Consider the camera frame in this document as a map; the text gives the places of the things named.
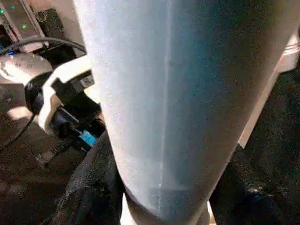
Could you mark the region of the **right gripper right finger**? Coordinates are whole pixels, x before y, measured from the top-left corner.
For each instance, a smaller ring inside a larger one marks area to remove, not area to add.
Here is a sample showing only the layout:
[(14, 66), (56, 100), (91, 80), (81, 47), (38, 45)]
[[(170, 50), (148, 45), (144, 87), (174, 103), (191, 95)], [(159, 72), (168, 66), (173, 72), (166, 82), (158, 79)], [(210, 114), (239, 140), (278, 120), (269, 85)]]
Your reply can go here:
[(218, 225), (298, 225), (300, 200), (251, 165), (237, 145), (209, 199)]

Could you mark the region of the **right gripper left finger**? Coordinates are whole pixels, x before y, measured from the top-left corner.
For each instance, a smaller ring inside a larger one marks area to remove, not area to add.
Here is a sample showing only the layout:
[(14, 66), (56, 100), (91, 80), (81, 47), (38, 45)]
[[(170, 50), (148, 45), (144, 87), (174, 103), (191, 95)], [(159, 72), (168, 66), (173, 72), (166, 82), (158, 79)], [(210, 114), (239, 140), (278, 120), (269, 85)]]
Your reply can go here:
[(119, 225), (124, 186), (103, 133), (72, 174), (56, 212), (57, 225)]

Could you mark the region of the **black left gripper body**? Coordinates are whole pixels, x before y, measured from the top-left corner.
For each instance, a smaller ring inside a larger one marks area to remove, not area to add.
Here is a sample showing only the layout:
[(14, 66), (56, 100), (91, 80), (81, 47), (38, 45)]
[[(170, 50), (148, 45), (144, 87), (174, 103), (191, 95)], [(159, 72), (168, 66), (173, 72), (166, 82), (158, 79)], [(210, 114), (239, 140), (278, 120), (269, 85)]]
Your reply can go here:
[(105, 131), (100, 114), (100, 105), (84, 93), (60, 105), (50, 119), (49, 128), (61, 141), (36, 156), (39, 166), (48, 168), (55, 157), (69, 148), (87, 153)]

